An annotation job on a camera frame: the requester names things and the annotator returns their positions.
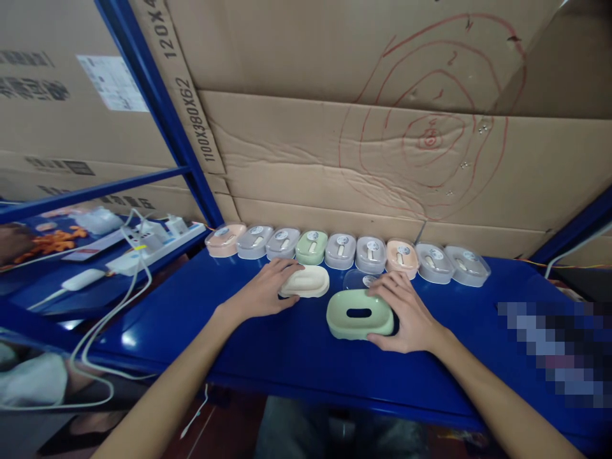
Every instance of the green soap dish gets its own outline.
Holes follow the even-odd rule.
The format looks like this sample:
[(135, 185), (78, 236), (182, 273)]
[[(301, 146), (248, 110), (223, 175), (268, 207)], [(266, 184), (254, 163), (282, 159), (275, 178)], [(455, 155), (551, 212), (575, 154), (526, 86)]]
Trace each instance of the green soap dish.
[[(336, 293), (327, 305), (327, 325), (338, 339), (365, 340), (368, 333), (390, 335), (393, 333), (393, 312), (379, 296), (367, 296), (367, 290), (344, 290)], [(359, 310), (370, 310), (359, 314)]]
[(295, 247), (295, 258), (302, 265), (320, 265), (325, 257), (327, 233), (306, 231)]

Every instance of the clear plastic lid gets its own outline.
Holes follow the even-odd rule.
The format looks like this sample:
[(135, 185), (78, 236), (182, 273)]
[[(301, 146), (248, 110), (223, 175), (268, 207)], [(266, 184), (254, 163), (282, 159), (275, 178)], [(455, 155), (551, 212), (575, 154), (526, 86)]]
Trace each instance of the clear plastic lid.
[(266, 244), (268, 259), (277, 257), (293, 258), (295, 256), (295, 246), (299, 238), (300, 230), (297, 228), (278, 228)]
[(236, 243), (247, 227), (244, 223), (226, 223), (206, 236), (204, 242), (213, 257), (228, 257), (237, 253)]
[(422, 278), (434, 284), (448, 284), (451, 281), (455, 268), (442, 247), (419, 242), (416, 245), (416, 253), (421, 263), (419, 274)]
[(238, 238), (238, 256), (244, 259), (258, 259), (266, 254), (266, 244), (274, 228), (268, 225), (251, 225)]
[(382, 240), (373, 236), (362, 236), (357, 240), (355, 264), (361, 271), (380, 274), (386, 261), (387, 252)]
[(318, 265), (323, 261), (326, 246), (325, 231), (304, 231), (295, 247), (295, 258), (303, 265)]
[(410, 279), (414, 279), (419, 269), (419, 258), (414, 245), (400, 238), (391, 238), (387, 241), (387, 264), (386, 269), (390, 271), (403, 271)]
[(343, 290), (368, 289), (380, 274), (368, 274), (357, 269), (350, 270), (344, 276)]
[(460, 284), (481, 287), (491, 274), (485, 259), (468, 247), (447, 245), (444, 252), (455, 268), (453, 279)]
[(327, 241), (325, 264), (337, 270), (347, 270), (353, 266), (357, 241), (353, 235), (334, 233)]

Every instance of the blue table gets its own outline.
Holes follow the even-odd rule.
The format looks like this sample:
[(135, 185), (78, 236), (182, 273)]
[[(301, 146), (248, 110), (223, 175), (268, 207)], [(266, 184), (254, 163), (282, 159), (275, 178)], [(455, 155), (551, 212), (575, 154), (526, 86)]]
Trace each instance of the blue table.
[[(544, 381), (498, 317), (497, 302), (569, 300), (520, 261), (488, 259), (492, 276), (480, 289), (455, 281), (414, 281), (432, 314), (512, 389), (584, 451), (602, 426), (596, 410), (570, 410)], [(101, 363), (163, 371), (190, 343), (215, 307), (265, 263), (199, 253), (129, 311), (91, 354)], [(369, 342), (337, 340), (325, 313), (346, 272), (328, 269), (330, 290), (276, 316), (251, 319), (228, 340), (209, 381), (314, 402), (348, 405), (456, 428), (484, 428), (446, 369), (428, 353), (384, 353)]]

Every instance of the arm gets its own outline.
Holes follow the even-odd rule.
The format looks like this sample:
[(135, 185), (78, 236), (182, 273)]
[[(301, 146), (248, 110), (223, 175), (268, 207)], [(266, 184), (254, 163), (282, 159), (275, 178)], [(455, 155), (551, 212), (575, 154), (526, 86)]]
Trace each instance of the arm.
[(227, 339), (250, 317), (276, 314), (293, 306), (299, 297), (279, 300), (277, 293), (289, 276), (301, 269), (295, 260), (276, 258), (218, 306), (204, 329), (102, 443), (94, 459), (160, 457)]
[(368, 294), (382, 297), (400, 319), (395, 336), (371, 334), (369, 341), (383, 351), (429, 351), (438, 357), (511, 458), (584, 458), (557, 429), (433, 318), (406, 274), (391, 272), (382, 276), (371, 285)]

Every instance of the forearm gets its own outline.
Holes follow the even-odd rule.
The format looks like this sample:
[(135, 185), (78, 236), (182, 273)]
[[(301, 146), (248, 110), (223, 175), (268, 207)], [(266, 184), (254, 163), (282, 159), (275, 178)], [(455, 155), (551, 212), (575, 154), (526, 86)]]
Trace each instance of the forearm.
[(150, 387), (93, 456), (160, 457), (219, 351), (239, 322), (217, 308), (204, 329)]
[(433, 350), (455, 377), (504, 451), (517, 458), (584, 456), (450, 332)]

